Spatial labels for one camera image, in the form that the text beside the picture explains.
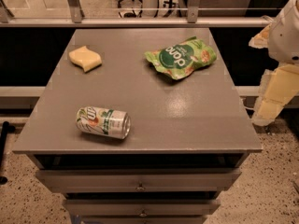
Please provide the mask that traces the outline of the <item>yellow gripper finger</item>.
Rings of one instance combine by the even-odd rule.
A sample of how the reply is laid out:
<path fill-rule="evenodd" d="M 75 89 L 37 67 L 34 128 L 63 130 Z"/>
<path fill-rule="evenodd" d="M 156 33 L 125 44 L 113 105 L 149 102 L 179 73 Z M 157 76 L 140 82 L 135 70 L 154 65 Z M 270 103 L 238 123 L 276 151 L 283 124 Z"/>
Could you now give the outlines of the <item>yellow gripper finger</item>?
<path fill-rule="evenodd" d="M 252 37 L 249 46 L 256 49 L 267 49 L 270 27 L 271 25 L 265 26 L 260 33 Z"/>
<path fill-rule="evenodd" d="M 254 105 L 252 123 L 257 126 L 272 123 L 298 92 L 298 64 L 281 63 L 274 71 L 265 70 Z"/>

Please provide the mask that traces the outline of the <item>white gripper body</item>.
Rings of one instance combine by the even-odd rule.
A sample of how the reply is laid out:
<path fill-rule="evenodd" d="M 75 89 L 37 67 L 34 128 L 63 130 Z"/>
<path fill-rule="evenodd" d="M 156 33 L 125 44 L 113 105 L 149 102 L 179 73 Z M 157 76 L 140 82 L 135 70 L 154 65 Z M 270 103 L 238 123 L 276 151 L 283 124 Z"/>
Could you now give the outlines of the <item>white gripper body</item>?
<path fill-rule="evenodd" d="M 289 0 L 271 23 L 268 53 L 280 63 L 299 63 L 298 0 Z"/>

